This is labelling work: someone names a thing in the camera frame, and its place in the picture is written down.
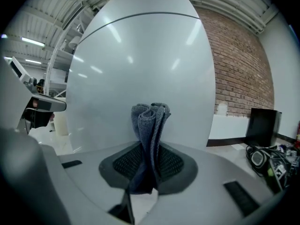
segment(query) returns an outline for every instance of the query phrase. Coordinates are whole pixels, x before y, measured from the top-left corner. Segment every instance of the black cabinet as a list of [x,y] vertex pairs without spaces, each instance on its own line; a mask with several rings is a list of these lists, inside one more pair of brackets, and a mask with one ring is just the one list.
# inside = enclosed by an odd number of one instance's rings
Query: black cabinet
[[275,145],[281,112],[252,108],[245,143],[269,147]]

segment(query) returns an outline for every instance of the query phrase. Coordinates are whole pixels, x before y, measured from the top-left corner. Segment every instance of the folded cloth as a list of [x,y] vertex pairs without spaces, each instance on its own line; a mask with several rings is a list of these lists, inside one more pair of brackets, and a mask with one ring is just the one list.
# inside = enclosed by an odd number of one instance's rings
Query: folded cloth
[[162,103],[137,104],[131,109],[133,130],[143,147],[141,165],[129,184],[132,194],[151,193],[157,188],[159,140],[170,115],[168,105]]

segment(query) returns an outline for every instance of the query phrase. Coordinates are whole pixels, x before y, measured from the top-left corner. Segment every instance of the pile of electronics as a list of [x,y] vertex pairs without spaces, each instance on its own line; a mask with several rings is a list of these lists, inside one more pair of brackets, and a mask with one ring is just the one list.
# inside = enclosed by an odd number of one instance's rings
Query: pile of electronics
[[246,148],[246,157],[258,176],[264,177],[274,193],[287,188],[299,168],[299,151],[293,145]]

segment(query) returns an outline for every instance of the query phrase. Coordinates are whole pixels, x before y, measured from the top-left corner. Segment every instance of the black screen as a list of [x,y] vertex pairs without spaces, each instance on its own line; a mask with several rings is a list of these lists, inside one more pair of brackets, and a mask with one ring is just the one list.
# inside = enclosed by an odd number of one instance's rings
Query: black screen
[[19,69],[16,67],[16,65],[14,64],[13,61],[10,62],[10,66],[15,71],[15,73],[17,73],[18,77],[20,78],[22,76],[22,73],[19,71]]

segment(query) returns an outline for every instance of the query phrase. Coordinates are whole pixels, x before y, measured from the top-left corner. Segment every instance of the brick wall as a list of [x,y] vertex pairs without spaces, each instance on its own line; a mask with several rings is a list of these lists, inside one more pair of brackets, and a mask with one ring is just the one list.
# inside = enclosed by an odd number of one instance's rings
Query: brick wall
[[215,113],[249,116],[251,108],[274,108],[270,65],[258,38],[236,22],[197,9],[210,41],[216,72]]

